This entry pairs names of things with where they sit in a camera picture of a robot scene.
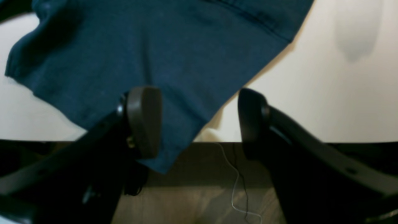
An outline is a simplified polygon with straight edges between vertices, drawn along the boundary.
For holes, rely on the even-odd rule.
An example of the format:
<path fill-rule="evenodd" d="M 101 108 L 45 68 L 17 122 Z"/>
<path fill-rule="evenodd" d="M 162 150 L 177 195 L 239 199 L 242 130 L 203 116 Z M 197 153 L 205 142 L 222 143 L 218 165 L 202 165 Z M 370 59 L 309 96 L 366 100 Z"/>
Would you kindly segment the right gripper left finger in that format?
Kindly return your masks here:
<path fill-rule="evenodd" d="M 157 156 L 159 88 L 125 94 L 84 136 L 1 177 L 2 224 L 109 224 L 131 166 Z"/>

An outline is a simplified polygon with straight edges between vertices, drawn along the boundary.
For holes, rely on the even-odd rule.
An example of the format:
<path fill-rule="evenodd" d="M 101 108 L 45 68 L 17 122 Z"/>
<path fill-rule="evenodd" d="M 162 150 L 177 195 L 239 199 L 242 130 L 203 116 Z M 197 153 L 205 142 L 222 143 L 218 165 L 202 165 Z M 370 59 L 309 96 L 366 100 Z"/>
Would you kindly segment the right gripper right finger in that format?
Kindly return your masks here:
<path fill-rule="evenodd" d="M 238 116 L 245 156 L 270 172 L 288 224 L 397 223 L 397 143 L 324 143 L 248 88 Z"/>

